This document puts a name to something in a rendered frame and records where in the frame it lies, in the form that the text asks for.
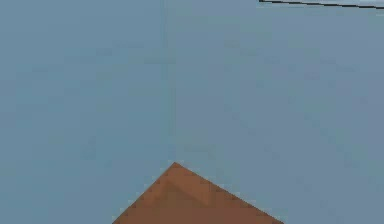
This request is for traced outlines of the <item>black framed window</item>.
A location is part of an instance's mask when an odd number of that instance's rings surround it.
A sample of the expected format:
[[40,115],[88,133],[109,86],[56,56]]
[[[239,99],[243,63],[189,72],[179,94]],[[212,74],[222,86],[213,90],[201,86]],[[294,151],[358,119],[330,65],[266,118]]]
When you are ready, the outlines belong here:
[[384,0],[259,0],[261,3],[337,6],[384,10]]

